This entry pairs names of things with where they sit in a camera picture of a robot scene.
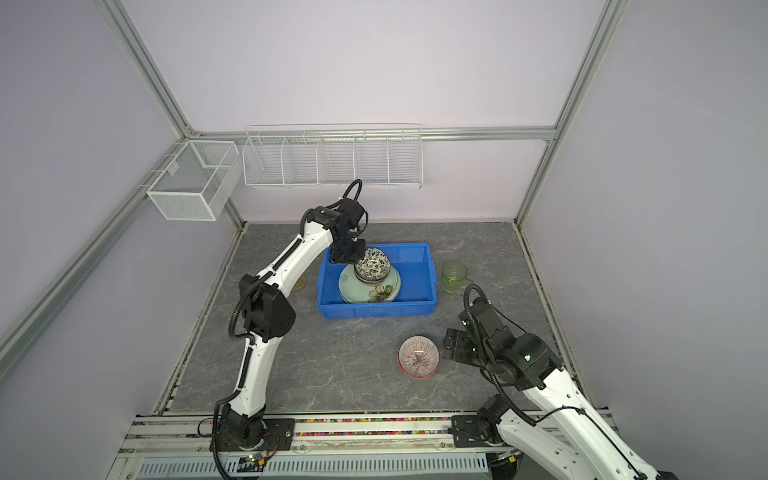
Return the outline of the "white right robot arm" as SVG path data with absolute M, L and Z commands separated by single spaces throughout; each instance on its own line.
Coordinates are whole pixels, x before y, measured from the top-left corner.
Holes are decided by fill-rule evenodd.
M 487 443 L 519 450 L 557 479 L 672 479 L 653 467 L 586 399 L 560 357 L 539 336 L 515 335 L 476 284 L 462 296 L 462 329 L 450 329 L 443 356 L 475 367 L 496 389 L 477 412 Z

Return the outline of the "red rimmed bottom bowl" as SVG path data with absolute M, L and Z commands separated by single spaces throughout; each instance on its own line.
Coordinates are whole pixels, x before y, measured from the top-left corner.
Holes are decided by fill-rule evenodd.
M 397 354 L 401 371 L 409 378 L 425 380 L 432 377 L 439 366 L 440 353 L 437 345 L 421 335 L 407 338 Z

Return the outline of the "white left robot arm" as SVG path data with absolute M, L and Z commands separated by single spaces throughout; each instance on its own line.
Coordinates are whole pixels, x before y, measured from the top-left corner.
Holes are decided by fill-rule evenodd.
M 253 451 L 264 443 L 266 389 L 273 361 L 296 320 L 289 302 L 299 278 L 323 253 L 332 264 L 353 264 L 365 255 L 361 238 L 368 213 L 359 202 L 363 181 L 353 180 L 343 195 L 327 206 L 303 214 L 299 233 L 267 267 L 240 282 L 240 297 L 230 315 L 228 336 L 245 342 L 233 392 L 217 401 L 212 416 L 211 451 L 215 459 L 226 440 L 235 450 Z

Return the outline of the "green flower plate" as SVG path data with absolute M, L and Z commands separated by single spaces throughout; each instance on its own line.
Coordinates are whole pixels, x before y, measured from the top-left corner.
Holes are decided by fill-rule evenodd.
M 401 286 L 400 274 L 394 266 L 381 282 L 373 284 L 360 280 L 355 274 L 354 266 L 348 265 L 342 270 L 338 281 L 342 299 L 352 304 L 393 302 Z

